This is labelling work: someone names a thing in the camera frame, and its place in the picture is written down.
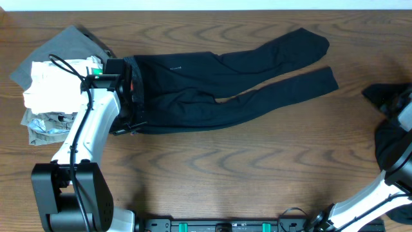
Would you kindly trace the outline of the black leggings with red waistband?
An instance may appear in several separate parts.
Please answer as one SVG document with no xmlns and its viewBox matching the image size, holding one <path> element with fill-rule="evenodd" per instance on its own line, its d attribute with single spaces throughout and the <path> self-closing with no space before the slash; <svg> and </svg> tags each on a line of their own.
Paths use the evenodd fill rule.
<svg viewBox="0 0 412 232">
<path fill-rule="evenodd" d="M 329 46 L 300 28 L 249 51 L 134 55 L 147 119 L 142 133 L 228 128 L 333 92 L 338 84 L 330 67 L 270 83 L 316 63 Z"/>
</svg>

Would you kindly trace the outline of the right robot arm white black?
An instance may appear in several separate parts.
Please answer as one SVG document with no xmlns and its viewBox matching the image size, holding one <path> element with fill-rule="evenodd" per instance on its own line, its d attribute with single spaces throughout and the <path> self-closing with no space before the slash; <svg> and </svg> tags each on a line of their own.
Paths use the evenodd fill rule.
<svg viewBox="0 0 412 232">
<path fill-rule="evenodd" d="M 401 93 L 392 106 L 402 108 L 394 119 L 407 135 L 390 151 L 381 173 L 356 195 L 320 212 L 304 231 L 359 231 L 388 211 L 411 203 L 411 90 Z"/>
</svg>

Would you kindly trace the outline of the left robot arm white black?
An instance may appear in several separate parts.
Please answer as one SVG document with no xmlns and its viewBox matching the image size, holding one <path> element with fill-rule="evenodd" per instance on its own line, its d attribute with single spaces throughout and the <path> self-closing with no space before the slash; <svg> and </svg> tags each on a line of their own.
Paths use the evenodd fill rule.
<svg viewBox="0 0 412 232">
<path fill-rule="evenodd" d="M 36 164 L 31 181 L 45 231 L 136 231 L 134 212 L 114 205 L 100 161 L 115 120 L 127 117 L 131 79 L 89 75 L 82 103 L 64 144 L 51 162 Z"/>
</svg>

